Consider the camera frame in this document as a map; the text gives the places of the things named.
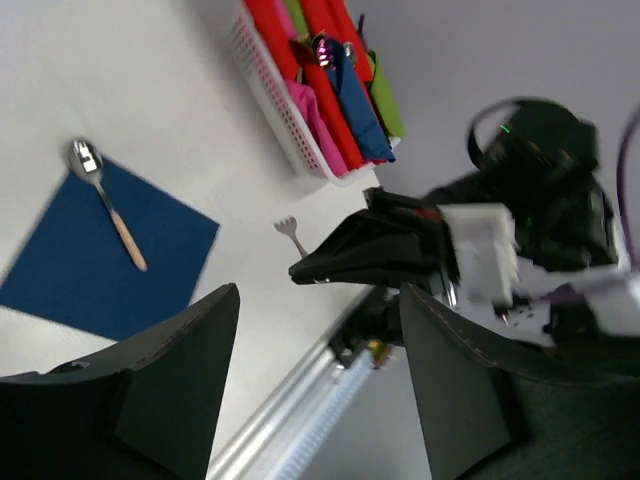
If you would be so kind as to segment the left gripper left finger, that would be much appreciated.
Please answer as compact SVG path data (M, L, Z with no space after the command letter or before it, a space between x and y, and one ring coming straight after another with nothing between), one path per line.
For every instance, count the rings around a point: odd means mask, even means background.
M1 381L5 479L202 479L239 318L225 284L94 354Z

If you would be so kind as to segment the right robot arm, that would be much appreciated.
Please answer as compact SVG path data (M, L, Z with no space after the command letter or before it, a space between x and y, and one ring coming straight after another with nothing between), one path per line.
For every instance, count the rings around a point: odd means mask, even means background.
M299 285L352 283L423 289L447 306L464 291L498 318L548 304L556 345L602 338L586 296L572 286L516 289L517 262L576 273L617 262L614 211L595 179L596 127L549 100L505 101L511 116L486 147L467 131L471 173L415 198L380 187L291 266Z

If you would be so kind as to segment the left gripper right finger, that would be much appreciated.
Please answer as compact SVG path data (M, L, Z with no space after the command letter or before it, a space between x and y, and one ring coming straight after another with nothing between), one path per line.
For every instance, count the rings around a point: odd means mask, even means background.
M406 285L404 346L435 479L635 479L639 352L549 355Z

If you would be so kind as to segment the blue paper napkin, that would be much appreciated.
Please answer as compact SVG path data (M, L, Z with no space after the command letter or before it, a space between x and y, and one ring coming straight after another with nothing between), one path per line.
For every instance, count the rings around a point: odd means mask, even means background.
M3 306L123 340L189 305L218 223L112 161L103 185L147 270L132 263L95 190L70 173L5 277Z

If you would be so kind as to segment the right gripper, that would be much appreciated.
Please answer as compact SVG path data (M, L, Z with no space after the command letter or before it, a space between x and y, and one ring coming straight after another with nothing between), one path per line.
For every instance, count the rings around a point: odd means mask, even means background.
M289 268L294 283L446 288L451 242L466 299L499 308L514 305L519 281L515 222L506 206L437 206L380 187L363 194L366 207L348 215Z

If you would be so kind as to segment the silver fork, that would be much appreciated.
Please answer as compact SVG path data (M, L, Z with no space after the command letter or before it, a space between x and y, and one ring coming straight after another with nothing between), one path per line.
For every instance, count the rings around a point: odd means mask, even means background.
M308 255L307 250L303 247L302 243L298 238L298 235L297 235L298 223L295 217L289 216L289 217L283 218L279 221L276 221L273 224L273 226L279 233L288 237L293 242L302 259L304 259Z

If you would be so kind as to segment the wooden handle spoon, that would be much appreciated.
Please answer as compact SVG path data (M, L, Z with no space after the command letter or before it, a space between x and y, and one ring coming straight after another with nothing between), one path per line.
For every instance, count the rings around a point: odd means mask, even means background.
M78 178L97 191L133 264L146 272L148 265L144 255L102 186L104 160L101 152L87 138L74 138L67 149L67 163Z

